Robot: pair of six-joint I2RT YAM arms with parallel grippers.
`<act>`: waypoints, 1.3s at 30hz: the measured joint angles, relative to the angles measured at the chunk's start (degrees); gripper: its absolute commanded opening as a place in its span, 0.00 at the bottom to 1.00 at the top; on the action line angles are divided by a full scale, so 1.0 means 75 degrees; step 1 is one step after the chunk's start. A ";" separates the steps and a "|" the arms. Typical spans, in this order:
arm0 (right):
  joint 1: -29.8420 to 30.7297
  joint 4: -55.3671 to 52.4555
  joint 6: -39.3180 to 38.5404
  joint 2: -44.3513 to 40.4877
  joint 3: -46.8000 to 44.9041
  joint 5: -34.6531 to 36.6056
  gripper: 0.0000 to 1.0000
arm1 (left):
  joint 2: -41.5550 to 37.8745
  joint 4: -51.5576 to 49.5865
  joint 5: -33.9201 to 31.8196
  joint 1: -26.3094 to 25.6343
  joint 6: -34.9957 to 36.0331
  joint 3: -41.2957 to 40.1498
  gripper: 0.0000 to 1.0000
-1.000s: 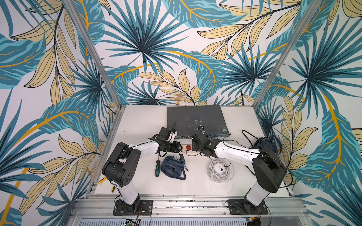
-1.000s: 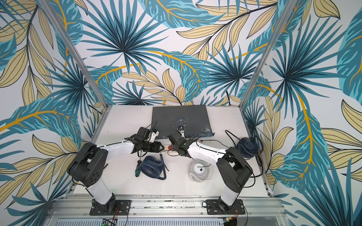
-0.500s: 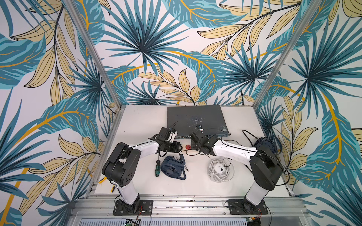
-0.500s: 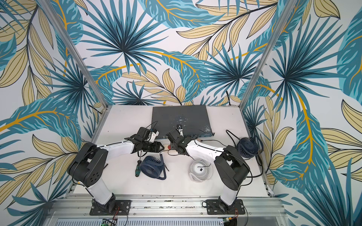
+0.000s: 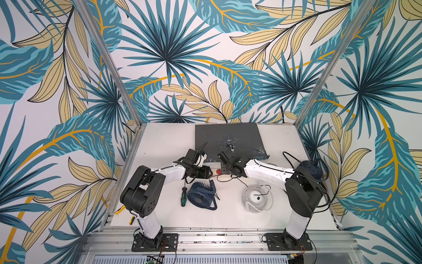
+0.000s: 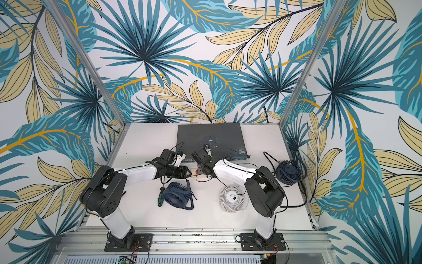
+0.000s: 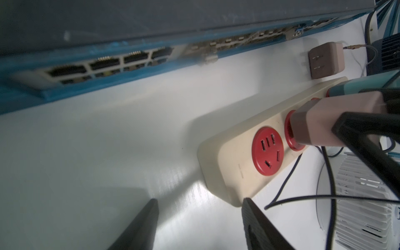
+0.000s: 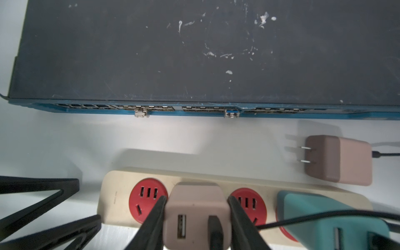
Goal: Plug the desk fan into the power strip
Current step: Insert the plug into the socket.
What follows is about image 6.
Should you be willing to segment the beige red power strip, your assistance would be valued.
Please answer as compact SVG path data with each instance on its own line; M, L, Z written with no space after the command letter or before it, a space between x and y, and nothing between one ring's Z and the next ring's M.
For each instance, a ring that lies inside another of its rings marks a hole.
M191 177L197 182L208 182L212 180L212 177L202 173L200 168L190 168L190 172L192 174Z

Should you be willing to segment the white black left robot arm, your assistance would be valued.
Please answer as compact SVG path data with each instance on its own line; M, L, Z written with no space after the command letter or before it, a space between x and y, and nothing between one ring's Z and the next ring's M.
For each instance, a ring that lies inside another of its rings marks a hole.
M167 161L157 157L139 166L126 169L102 166L90 179L79 200L86 210L100 218L114 239L126 240L131 244L134 229L119 208L125 188L161 177L170 179L190 177L191 171L181 165L181 158L180 155L177 155L176 158Z

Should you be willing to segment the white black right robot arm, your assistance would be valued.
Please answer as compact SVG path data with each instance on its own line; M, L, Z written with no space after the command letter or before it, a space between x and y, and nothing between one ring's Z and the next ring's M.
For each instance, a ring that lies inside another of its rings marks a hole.
M245 187L253 208L258 212L256 243L267 246L275 237L275 211L281 206L285 192L270 170L261 166L252 169L213 157L204 148L192 153L202 172L213 178L230 180Z

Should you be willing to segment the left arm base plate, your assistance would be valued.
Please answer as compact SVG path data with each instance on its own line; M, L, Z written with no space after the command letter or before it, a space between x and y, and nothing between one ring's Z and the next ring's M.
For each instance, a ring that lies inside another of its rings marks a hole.
M105 252L148 252L152 245L153 234L129 233L125 238L118 239L107 233Z

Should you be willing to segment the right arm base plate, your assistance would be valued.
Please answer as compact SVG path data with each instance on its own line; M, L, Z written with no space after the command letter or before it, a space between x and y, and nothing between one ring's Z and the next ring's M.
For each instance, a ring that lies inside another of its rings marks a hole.
M241 233L235 238L241 244L242 251L285 251L286 244L281 233L273 233L264 239L258 233Z

